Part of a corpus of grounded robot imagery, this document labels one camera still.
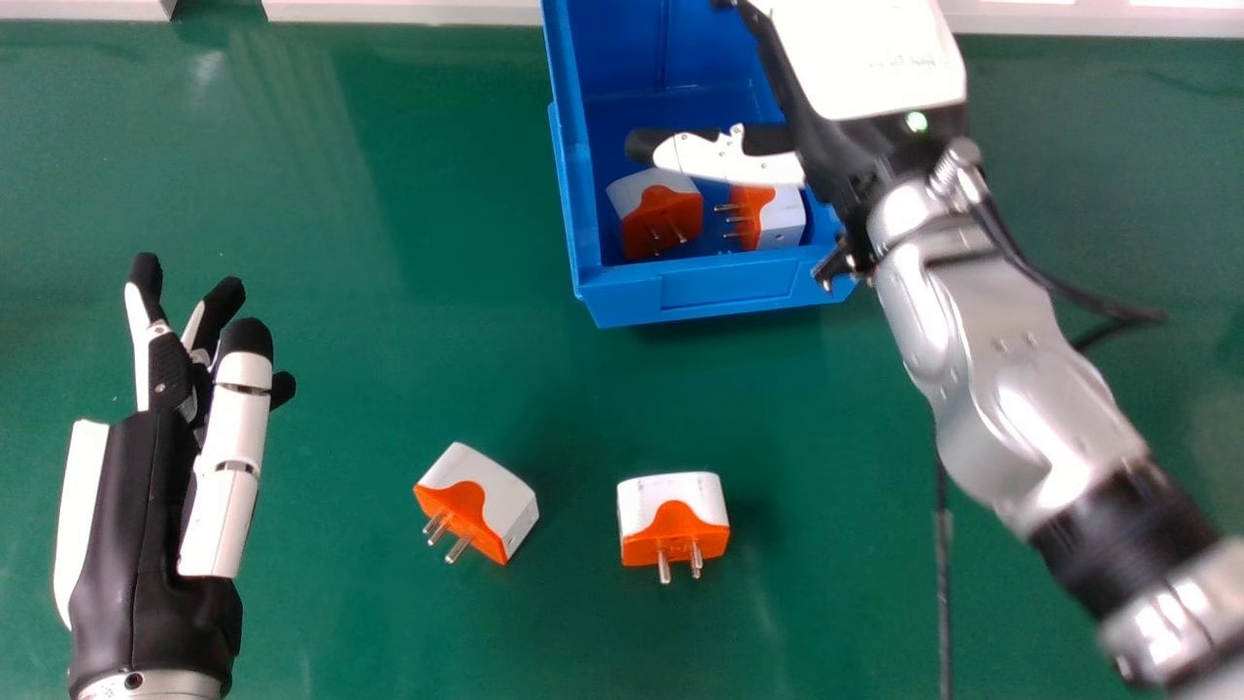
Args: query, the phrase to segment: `metal pin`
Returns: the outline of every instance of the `metal pin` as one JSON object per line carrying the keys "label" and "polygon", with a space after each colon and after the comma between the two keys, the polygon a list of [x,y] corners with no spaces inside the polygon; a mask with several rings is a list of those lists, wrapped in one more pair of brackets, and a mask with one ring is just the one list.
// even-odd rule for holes
{"label": "metal pin", "polygon": [[443,518],[439,523],[437,523],[437,527],[432,530],[432,535],[428,536],[428,547],[435,547],[437,543],[440,542],[440,536],[445,533],[448,527],[449,518]]}
{"label": "metal pin", "polygon": [[432,516],[432,520],[428,521],[428,525],[423,526],[423,535],[427,536],[429,532],[432,532],[433,530],[435,530],[435,527],[438,525],[440,525],[440,521],[443,521],[443,520],[445,520],[445,512],[444,511],[440,511],[435,516]]}
{"label": "metal pin", "polygon": [[661,586],[669,586],[674,581],[669,574],[669,560],[666,558],[664,550],[657,550],[657,578],[661,579]]}
{"label": "metal pin", "polygon": [[454,542],[454,546],[449,548],[449,553],[445,555],[445,563],[447,564],[453,564],[454,562],[457,562],[458,557],[463,556],[463,552],[466,551],[466,547],[469,545],[470,545],[470,536],[469,535],[464,535],[464,536],[459,537],[458,542]]}
{"label": "metal pin", "polygon": [[699,551],[699,542],[692,541],[692,578],[699,581],[700,572],[704,571],[704,555]]}

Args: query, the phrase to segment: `black and white robotic hand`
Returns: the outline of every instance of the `black and white robotic hand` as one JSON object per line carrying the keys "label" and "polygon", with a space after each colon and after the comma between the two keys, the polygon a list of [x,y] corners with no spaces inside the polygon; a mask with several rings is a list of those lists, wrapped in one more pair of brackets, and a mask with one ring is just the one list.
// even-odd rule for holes
{"label": "black and white robotic hand", "polygon": [[259,492],[269,413],[294,397],[272,337],[226,277],[180,337],[160,307],[159,260],[124,285],[137,412],[73,425],[53,593],[73,638],[72,700],[216,700],[241,645],[233,579]]}
{"label": "black and white robotic hand", "polygon": [[[937,1],[712,1],[755,37],[786,122],[639,129],[627,153],[832,205],[845,226],[816,279],[877,290],[955,484],[1041,555],[1125,681],[1244,698],[1244,540],[1219,536],[1158,467],[1081,353],[1161,313],[1019,250],[967,138],[967,70]],[[1069,342],[1055,295],[1111,322]]]}

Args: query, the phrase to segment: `robotic hand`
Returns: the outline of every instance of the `robotic hand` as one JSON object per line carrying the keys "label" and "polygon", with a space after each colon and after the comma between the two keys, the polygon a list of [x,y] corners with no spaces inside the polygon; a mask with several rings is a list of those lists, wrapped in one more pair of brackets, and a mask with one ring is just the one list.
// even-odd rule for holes
{"label": "robotic hand", "polygon": [[[1079,349],[1157,320],[1050,276],[1010,236],[967,133],[967,71],[935,0],[713,0],[756,39],[785,124],[639,129],[627,153],[806,187],[845,230],[815,270],[877,288],[952,479],[1098,620],[1122,679],[1244,698],[1244,541],[1153,461]],[[1057,293],[1116,322],[1072,346]]]}
{"label": "robotic hand", "polygon": [[294,397],[272,337],[226,277],[182,337],[154,255],[124,286],[137,413],[73,425],[53,593],[73,637],[71,699],[216,700],[241,644],[234,588],[259,490],[269,412]]}

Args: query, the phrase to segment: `silver robotic arm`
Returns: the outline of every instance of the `silver robotic arm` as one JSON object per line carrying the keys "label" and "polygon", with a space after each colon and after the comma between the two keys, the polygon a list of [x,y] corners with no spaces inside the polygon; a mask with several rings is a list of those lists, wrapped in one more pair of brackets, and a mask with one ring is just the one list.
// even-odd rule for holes
{"label": "silver robotic arm", "polygon": [[1051,291],[1086,292],[1033,266],[1005,230],[965,138],[967,71],[935,0],[715,4],[755,36],[785,133],[765,124],[740,144],[745,124],[715,138],[642,129],[628,154],[754,184],[773,179],[756,159],[768,158],[832,205],[845,230],[816,277],[876,287],[955,484],[1098,620],[1125,681],[1244,698],[1244,541],[1222,538],[1162,472],[1059,328]]}
{"label": "silver robotic arm", "polygon": [[178,338],[163,272],[124,285],[138,412],[73,426],[52,588],[73,638],[71,699],[216,700],[241,644],[233,578],[250,530],[269,412],[294,397],[272,338],[228,277]]}

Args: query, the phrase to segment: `black cable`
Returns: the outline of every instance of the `black cable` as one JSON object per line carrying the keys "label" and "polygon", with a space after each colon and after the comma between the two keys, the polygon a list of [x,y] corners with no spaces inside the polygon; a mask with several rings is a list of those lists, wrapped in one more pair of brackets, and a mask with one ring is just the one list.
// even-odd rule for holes
{"label": "black cable", "polygon": [[954,700],[954,644],[950,625],[950,509],[949,476],[942,458],[937,459],[937,643],[940,668],[940,700]]}
{"label": "black cable", "polygon": [[1071,301],[1076,306],[1110,318],[1108,322],[1090,331],[1084,337],[1074,342],[1076,349],[1085,349],[1090,344],[1100,342],[1120,331],[1136,326],[1159,323],[1166,320],[1166,311],[1152,306],[1140,306],[1110,298],[1100,293],[1081,288],[1069,281],[1061,280],[1041,267],[1036,266],[1028,255],[1019,247],[1019,242],[1011,235],[1010,229],[1003,220],[993,198],[986,196],[979,204],[972,206],[972,215],[980,224],[985,235],[1006,257],[1006,261],[1015,266],[1024,276],[1042,286],[1050,293],[1055,293]]}

